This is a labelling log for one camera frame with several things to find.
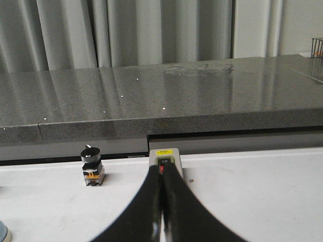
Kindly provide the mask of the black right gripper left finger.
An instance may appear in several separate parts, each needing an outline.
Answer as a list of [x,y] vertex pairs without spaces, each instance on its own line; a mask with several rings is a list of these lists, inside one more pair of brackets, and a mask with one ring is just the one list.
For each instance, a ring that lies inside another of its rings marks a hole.
[[160,173],[154,165],[126,209],[93,241],[159,241],[161,213]]

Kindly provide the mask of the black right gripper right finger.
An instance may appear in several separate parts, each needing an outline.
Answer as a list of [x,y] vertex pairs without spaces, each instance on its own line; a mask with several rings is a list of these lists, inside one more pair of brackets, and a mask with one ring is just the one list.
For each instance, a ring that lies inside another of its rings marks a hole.
[[174,164],[164,167],[166,241],[245,241],[196,198]]

